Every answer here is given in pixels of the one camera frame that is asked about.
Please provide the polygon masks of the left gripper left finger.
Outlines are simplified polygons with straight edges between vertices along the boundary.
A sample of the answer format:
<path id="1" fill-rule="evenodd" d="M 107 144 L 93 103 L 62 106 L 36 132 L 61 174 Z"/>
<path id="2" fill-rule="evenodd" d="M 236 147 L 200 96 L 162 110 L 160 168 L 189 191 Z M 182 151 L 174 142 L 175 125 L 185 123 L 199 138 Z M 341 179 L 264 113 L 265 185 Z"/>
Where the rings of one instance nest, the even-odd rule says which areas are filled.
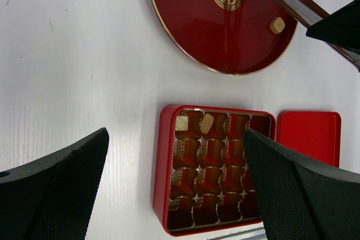
<path id="1" fill-rule="evenodd" d="M 1 239 L 85 239 L 109 147 L 101 128 L 1 172 Z"/>

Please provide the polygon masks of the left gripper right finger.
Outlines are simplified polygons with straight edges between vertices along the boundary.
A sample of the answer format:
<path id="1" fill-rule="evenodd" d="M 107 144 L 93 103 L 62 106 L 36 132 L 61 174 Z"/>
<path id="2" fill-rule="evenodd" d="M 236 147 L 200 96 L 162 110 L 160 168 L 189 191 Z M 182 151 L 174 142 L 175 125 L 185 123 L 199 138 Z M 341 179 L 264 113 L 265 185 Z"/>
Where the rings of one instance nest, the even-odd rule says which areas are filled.
<path id="1" fill-rule="evenodd" d="M 359 239 L 359 174 L 252 129 L 244 151 L 268 239 Z"/>

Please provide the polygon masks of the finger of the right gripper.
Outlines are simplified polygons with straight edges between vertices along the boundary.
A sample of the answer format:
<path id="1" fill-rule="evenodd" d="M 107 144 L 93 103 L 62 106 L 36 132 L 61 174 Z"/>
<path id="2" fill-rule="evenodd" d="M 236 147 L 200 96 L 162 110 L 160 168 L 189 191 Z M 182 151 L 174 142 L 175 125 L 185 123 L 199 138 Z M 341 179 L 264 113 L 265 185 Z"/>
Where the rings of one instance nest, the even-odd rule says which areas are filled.
<path id="1" fill-rule="evenodd" d="M 350 2 L 312 25 L 306 36 L 351 52 L 359 52 L 359 0 Z"/>

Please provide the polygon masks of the tan square chocolate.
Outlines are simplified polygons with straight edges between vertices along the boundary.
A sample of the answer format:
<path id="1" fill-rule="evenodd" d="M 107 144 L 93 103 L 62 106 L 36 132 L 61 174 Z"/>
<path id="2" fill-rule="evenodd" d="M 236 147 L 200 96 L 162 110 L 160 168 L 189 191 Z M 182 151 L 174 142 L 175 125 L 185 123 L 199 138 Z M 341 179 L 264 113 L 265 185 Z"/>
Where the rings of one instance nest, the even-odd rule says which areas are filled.
<path id="1" fill-rule="evenodd" d="M 200 123 L 200 131 L 203 134 L 208 134 L 214 123 L 214 116 L 210 113 L 206 113 Z"/>

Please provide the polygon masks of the white square chocolate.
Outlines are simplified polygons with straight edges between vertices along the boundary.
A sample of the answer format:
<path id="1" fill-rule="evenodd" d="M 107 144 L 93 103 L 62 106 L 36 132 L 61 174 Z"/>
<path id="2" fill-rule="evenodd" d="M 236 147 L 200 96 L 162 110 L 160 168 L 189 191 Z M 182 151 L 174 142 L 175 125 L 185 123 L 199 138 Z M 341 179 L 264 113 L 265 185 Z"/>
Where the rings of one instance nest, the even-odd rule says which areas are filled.
<path id="1" fill-rule="evenodd" d="M 175 131 L 187 131 L 188 130 L 188 116 L 178 115 L 175 120 Z"/>

